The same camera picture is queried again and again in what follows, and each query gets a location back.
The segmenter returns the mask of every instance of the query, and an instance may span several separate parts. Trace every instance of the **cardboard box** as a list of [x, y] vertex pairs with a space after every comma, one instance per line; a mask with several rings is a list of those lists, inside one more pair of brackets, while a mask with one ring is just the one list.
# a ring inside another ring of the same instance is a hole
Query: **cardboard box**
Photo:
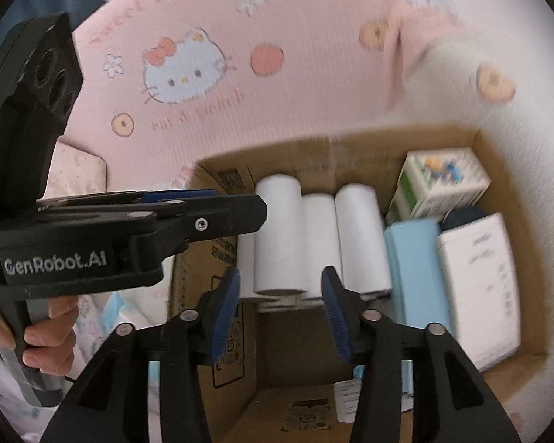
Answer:
[[[347, 183], [363, 183], [375, 188], [385, 211], [407, 152], [468, 147], [493, 181], [479, 204], [503, 214], [519, 281], [520, 351], [485, 373], [506, 401], [544, 365], [547, 280], [521, 198], [481, 132], [417, 126], [277, 143], [202, 161], [191, 186], [253, 193], [257, 181], [277, 173], [295, 176], [304, 193], [335, 194]], [[235, 252], [234, 237], [195, 243], [176, 258], [172, 314], [193, 307], [235, 261]], [[213, 440], [347, 443], [351, 425], [337, 422], [332, 384], [352, 378], [352, 370], [337, 356], [323, 309], [259, 315], [252, 305], [239, 306], [226, 355], [214, 368], [199, 371]], [[410, 441], [410, 434], [411, 417], [405, 415], [402, 441]]]
[[405, 207], [409, 217], [400, 214], [403, 220], [443, 216], [454, 208], [475, 204], [489, 184], [483, 165], [470, 148], [409, 152], [390, 210]]

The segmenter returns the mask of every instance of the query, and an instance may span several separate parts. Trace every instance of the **pink fabric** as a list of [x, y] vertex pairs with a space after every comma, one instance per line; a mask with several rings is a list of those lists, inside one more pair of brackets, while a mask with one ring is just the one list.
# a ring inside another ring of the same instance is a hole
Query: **pink fabric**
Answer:
[[107, 167], [99, 158], [58, 141], [43, 198], [105, 193]]
[[84, 87], [64, 141], [107, 189], [180, 186], [189, 164], [376, 122], [403, 69], [461, 31], [452, 0], [114, 0], [75, 32]]

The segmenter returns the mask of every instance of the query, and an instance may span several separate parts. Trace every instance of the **toilet paper roll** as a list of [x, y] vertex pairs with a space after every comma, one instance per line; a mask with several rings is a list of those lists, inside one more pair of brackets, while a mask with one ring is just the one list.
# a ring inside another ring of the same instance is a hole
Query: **toilet paper roll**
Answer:
[[267, 219], [254, 238], [254, 292], [297, 295], [306, 291], [304, 209], [300, 183], [272, 175], [256, 193], [267, 205]]
[[278, 313], [296, 309], [298, 303], [297, 296], [281, 296], [275, 301], [261, 303], [258, 306], [259, 313]]
[[322, 298], [311, 298], [311, 299], [300, 298], [295, 309], [312, 309], [312, 308], [319, 308], [321, 306], [324, 306], [324, 301], [322, 301]]
[[322, 270], [334, 266], [341, 275], [341, 245], [338, 242], [334, 196], [315, 193], [302, 197], [306, 246], [306, 293], [302, 300], [322, 298]]
[[335, 207], [343, 285], [364, 299], [388, 294], [390, 269], [375, 190], [365, 185], [347, 185], [337, 193]]
[[240, 300], [262, 302], [275, 299], [254, 292], [254, 233], [238, 236], [236, 267], [240, 272]]

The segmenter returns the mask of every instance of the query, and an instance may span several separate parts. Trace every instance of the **green and white box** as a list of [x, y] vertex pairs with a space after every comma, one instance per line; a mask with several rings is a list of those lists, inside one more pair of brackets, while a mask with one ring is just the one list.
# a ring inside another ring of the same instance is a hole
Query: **green and white box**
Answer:
[[406, 203], [406, 198], [402, 189], [398, 188], [394, 193], [394, 198], [390, 203], [390, 210], [386, 215], [386, 223], [388, 226], [397, 222], [404, 222], [411, 219], [411, 210]]
[[489, 176], [470, 148], [409, 152], [398, 179], [408, 220], [470, 207], [489, 185]]

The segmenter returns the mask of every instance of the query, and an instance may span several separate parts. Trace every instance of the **white box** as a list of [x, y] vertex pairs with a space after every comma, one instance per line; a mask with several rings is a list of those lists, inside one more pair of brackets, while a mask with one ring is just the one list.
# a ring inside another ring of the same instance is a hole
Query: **white box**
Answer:
[[470, 148], [409, 152], [398, 179], [409, 219], [443, 216], [474, 205], [489, 185]]
[[483, 371], [521, 344], [519, 292], [503, 217], [495, 213], [439, 236], [455, 336]]

